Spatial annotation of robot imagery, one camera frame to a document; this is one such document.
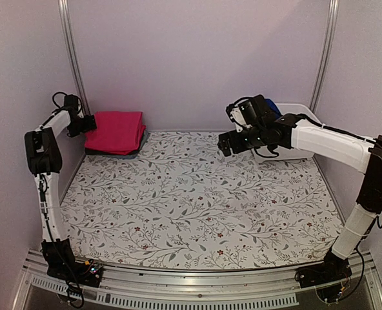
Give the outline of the pink garment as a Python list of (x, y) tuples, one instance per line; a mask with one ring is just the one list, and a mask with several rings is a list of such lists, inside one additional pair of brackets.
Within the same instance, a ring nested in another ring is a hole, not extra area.
[(94, 114), (97, 128), (95, 130), (106, 132), (108, 130), (135, 130), (143, 124), (142, 112), (96, 112)]

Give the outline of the magenta t-shirt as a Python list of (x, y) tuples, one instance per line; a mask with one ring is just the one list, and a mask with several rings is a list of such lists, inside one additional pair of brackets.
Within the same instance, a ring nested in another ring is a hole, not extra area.
[(135, 130), (95, 130), (86, 136), (85, 149), (88, 151), (128, 155), (139, 150), (146, 126), (141, 125)]

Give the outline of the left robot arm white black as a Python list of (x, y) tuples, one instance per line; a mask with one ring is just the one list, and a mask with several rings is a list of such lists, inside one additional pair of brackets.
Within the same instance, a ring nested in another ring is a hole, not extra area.
[(73, 138), (94, 129), (96, 123), (93, 116), (84, 115), (78, 96), (56, 92), (52, 97), (59, 94), (63, 96), (63, 104), (55, 104), (56, 109), (49, 118), (24, 136), (26, 160), (39, 197), (42, 254), (48, 264), (48, 276), (68, 284), (99, 287), (102, 265), (93, 259), (78, 262), (62, 226), (59, 174), (63, 159), (57, 144), (57, 137), (64, 130)]

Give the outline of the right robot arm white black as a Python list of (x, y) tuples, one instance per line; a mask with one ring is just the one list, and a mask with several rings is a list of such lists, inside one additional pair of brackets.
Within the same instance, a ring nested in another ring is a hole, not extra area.
[(350, 255), (358, 251), (382, 213), (382, 136), (358, 136), (306, 114), (260, 116), (233, 110), (228, 117), (236, 127), (219, 137), (225, 156), (260, 148), (275, 156), (278, 147), (315, 154), (343, 217), (343, 228), (323, 261), (299, 268), (296, 281), (306, 288), (351, 277)]

